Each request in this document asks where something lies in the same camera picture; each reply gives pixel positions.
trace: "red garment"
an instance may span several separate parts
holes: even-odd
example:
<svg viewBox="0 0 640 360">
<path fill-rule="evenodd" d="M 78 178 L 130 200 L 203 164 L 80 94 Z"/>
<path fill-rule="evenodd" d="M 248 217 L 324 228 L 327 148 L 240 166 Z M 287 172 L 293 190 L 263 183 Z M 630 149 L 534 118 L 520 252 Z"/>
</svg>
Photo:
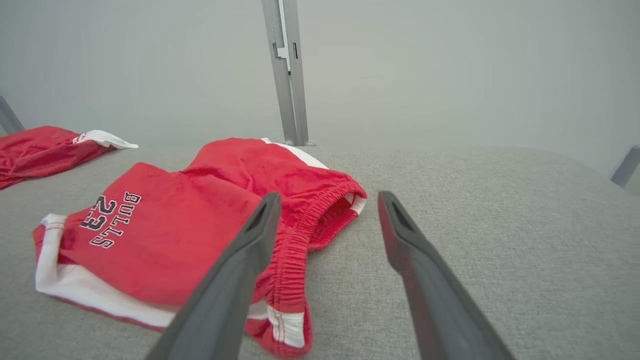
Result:
<svg viewBox="0 0 640 360">
<path fill-rule="evenodd" d="M 107 137 L 99 136 L 106 141 L 87 137 L 87 134 L 96 132 L 107 134 Z M 118 141 L 112 143 L 112 139 L 126 143 L 123 147 L 138 147 L 103 131 L 93 130 L 80 135 L 54 126 L 36 127 L 1 137 L 0 189 L 31 177 L 57 174 L 116 147 L 123 148 L 118 146 Z"/>
<path fill-rule="evenodd" d="M 367 196 L 347 174 L 267 140 L 210 143 L 180 172 L 137 163 L 93 207 L 66 219 L 49 215 L 34 231 L 36 288 L 166 327 L 268 192 L 280 193 L 282 214 L 246 331 L 278 356 L 306 354 L 307 252 L 327 246 Z"/>
</svg>

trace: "gray wall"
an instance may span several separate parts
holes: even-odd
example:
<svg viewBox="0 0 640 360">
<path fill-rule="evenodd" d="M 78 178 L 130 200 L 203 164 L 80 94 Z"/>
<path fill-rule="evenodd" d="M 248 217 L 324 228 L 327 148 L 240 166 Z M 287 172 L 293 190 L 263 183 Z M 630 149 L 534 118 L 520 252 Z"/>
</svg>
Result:
<svg viewBox="0 0 640 360">
<path fill-rule="evenodd" d="M 638 0 L 298 0 L 311 140 L 503 145 L 607 177 L 640 141 Z"/>
<path fill-rule="evenodd" d="M 0 0 L 0 95 L 141 145 L 284 139 L 254 0 Z"/>
</svg>

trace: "red fabric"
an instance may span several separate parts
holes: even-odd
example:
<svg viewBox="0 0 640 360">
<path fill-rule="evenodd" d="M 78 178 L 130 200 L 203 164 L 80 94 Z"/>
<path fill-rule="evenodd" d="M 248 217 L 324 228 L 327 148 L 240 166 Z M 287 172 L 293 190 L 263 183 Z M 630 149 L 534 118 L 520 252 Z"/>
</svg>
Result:
<svg viewBox="0 0 640 360">
<path fill-rule="evenodd" d="M 42 126 L 1 137 L 0 189 L 31 177 L 57 174 L 115 149 L 93 141 L 73 143 L 79 135 Z"/>
<path fill-rule="evenodd" d="M 275 341 L 268 319 L 248 320 L 246 331 L 275 355 L 306 354 L 312 344 L 307 252 L 327 246 L 357 216 L 343 196 L 366 193 L 347 174 L 310 167 L 279 145 L 213 142 L 180 172 L 135 164 L 96 205 L 68 216 L 59 262 L 83 265 L 136 299 L 181 306 L 268 192 L 280 193 L 282 215 L 252 302 L 304 311 L 305 346 Z M 34 239 L 38 247 L 41 229 Z"/>
</svg>

